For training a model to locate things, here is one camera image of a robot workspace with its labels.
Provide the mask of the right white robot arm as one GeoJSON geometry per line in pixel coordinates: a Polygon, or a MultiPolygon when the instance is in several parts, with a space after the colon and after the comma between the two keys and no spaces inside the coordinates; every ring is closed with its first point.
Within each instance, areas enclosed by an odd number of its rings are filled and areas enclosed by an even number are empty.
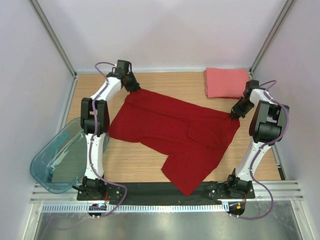
{"type": "Polygon", "coordinates": [[[250,143],[241,163],[228,176],[225,192],[241,198],[251,192],[254,174],[266,152],[279,142],[289,126],[288,105],[279,103],[257,80],[249,80],[240,100],[231,108],[232,119],[244,118],[255,108],[249,126],[250,143]]]}

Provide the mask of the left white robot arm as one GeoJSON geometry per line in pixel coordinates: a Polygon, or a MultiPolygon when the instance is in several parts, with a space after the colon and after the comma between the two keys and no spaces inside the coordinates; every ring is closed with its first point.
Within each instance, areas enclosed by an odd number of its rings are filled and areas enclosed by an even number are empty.
{"type": "Polygon", "coordinates": [[[127,60],[118,60],[116,64],[102,61],[94,67],[104,77],[104,83],[80,104],[80,126],[87,145],[86,169],[77,195],[80,201],[101,200],[107,194],[103,152],[110,126],[108,102],[122,88],[129,93],[141,89],[127,60]]]}

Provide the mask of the dark red t shirt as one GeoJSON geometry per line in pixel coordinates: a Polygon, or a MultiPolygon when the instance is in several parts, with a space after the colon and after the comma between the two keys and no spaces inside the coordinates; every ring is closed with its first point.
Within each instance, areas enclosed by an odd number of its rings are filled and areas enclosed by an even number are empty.
{"type": "Polygon", "coordinates": [[[109,135],[167,155],[163,174],[189,196],[217,168],[239,128],[229,113],[140,89],[125,98],[109,135]]]}

